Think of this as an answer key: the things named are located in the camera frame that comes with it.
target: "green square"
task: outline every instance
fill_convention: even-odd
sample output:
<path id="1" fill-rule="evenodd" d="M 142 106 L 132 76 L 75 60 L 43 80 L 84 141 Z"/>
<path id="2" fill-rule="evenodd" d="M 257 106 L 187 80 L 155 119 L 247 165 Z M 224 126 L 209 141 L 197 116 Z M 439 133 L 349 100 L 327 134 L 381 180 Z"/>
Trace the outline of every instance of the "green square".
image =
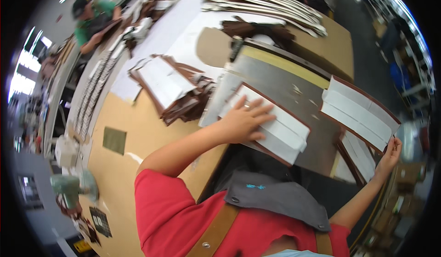
<path id="1" fill-rule="evenodd" d="M 127 132 L 115 130 L 109 127 L 104 128 L 103 147 L 121 155 L 124 155 Z"/>

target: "gray apron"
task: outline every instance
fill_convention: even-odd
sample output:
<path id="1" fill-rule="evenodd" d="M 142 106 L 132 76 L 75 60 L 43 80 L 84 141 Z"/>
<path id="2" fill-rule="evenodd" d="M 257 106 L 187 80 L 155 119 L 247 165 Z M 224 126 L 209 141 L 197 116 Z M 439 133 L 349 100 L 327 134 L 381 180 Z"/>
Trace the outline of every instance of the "gray apron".
<path id="1" fill-rule="evenodd" d="M 100 15 L 98 15 L 98 17 L 90 20 L 89 26 L 86 29 L 87 39 L 90 40 L 94 34 L 97 34 L 98 32 L 105 29 L 111 20 L 112 20 L 112 16 L 107 16 L 107 13 L 105 12 L 101 12 Z M 92 51 L 83 54 L 81 56 L 81 59 L 83 61 L 89 61 L 97 47 L 98 45 L 96 45 Z"/>
<path id="2" fill-rule="evenodd" d="M 303 221 L 317 231 L 331 231 L 324 206 L 298 183 L 236 170 L 227 190 L 224 200 L 229 204 L 272 211 Z"/>

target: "brown leather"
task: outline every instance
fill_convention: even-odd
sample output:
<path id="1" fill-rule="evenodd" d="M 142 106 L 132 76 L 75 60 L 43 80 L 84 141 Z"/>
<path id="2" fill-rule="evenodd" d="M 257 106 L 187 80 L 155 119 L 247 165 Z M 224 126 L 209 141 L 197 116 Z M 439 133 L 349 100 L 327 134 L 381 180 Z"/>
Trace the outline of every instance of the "brown leather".
<path id="1" fill-rule="evenodd" d="M 233 225 L 239 210 L 239 207 L 225 203 L 186 257 L 212 257 Z M 316 231 L 315 239 L 317 253 L 332 256 L 332 244 L 328 232 Z"/>
<path id="2" fill-rule="evenodd" d="M 332 256 L 332 244 L 328 232 L 315 232 L 315 242 L 317 243 L 317 253 Z"/>
<path id="3" fill-rule="evenodd" d="M 239 213 L 240 208 L 228 203 L 224 204 L 219 212 L 211 221 L 208 228 L 202 234 L 201 238 L 196 242 L 187 257 L 212 257 L 218 247 L 221 245 L 223 238 L 225 238 L 228 230 L 233 225 L 233 222 Z"/>

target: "red shirt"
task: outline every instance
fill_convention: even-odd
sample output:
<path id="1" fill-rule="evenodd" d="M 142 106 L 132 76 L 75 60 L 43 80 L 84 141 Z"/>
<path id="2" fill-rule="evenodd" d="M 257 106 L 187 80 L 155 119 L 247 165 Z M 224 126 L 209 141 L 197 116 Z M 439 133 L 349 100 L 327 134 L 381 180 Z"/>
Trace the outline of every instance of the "red shirt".
<path id="1" fill-rule="evenodd" d="M 136 222 L 141 249 L 146 256 L 185 256 L 201 238 L 221 206 L 226 191 L 196 205 L 179 178 L 143 170 L 135 180 Z M 349 257 L 346 238 L 350 230 L 331 225 L 333 254 Z M 261 256 L 273 240 L 283 235 L 295 239 L 298 250 L 317 252 L 314 229 L 302 221 L 266 210 L 243 208 L 223 239 L 215 257 Z"/>

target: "hand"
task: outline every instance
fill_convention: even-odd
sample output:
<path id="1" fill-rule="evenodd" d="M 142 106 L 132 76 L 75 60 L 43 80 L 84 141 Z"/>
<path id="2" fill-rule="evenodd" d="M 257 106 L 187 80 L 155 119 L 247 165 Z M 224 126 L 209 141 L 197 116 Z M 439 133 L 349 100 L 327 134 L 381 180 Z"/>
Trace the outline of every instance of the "hand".
<path id="1" fill-rule="evenodd" d="M 97 32 L 94 35 L 92 35 L 90 42 L 92 42 L 94 45 L 96 45 L 99 42 L 101 42 L 101 40 L 103 39 L 103 36 L 104 36 L 104 33 Z"/>
<path id="2" fill-rule="evenodd" d="M 386 181 L 390 172 L 392 172 L 396 163 L 400 159 L 401 147 L 403 146 L 399 138 L 389 139 L 386 153 L 380 160 L 375 169 L 374 178 L 378 178 L 382 183 Z"/>
<path id="3" fill-rule="evenodd" d="M 257 132 L 260 124 L 276 119 L 269 115 L 274 105 L 261 106 L 263 99 L 254 100 L 245 107 L 244 95 L 223 119 L 214 123 L 221 143 L 242 143 L 246 141 L 265 139 L 265 135 Z"/>

